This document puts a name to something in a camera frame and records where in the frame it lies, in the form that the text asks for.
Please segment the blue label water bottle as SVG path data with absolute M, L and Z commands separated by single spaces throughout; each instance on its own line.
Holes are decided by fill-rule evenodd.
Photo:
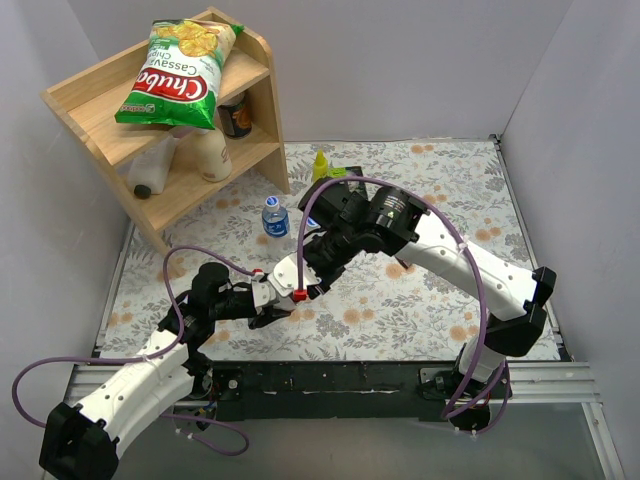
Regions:
M 283 238 L 289 234 L 288 211 L 276 196 L 269 196 L 265 200 L 262 225 L 265 233 L 271 238 Z

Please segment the red label water bottle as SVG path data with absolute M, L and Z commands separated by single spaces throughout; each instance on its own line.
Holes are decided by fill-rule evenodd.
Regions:
M 278 311 L 284 311 L 288 315 L 290 315 L 291 312 L 296 308 L 296 303 L 293 301 L 292 295 L 282 296 L 280 294 L 277 294 L 273 307 Z

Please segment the clear plastic bottle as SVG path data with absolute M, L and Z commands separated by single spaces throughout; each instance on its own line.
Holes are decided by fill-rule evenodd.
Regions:
M 306 230 L 305 230 L 306 233 L 315 233 L 320 230 L 321 230 L 320 225 L 311 217 L 309 217 L 306 220 Z

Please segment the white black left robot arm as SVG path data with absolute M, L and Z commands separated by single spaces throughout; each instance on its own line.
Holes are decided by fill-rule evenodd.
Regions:
M 171 403 L 205 398 L 213 386 L 200 346 L 221 320 L 246 319 L 252 329 L 286 317 L 296 279 L 257 272 L 234 287 L 226 265 L 202 265 L 178 307 L 170 310 L 139 350 L 91 394 L 49 414 L 40 466 L 58 479 L 110 479 L 132 441 Z

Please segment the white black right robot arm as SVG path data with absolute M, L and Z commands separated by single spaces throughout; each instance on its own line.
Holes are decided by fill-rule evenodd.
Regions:
M 542 335 L 555 272 L 509 264 L 464 239 L 441 212 L 407 190 L 377 180 L 367 199 L 350 183 L 322 178 L 299 201 L 303 216 L 325 231 L 298 252 L 320 280 L 309 294 L 325 292 L 362 252 L 383 253 L 443 278 L 480 304 L 479 330 L 452 373 L 460 395 L 479 395 L 504 360 L 527 355 Z

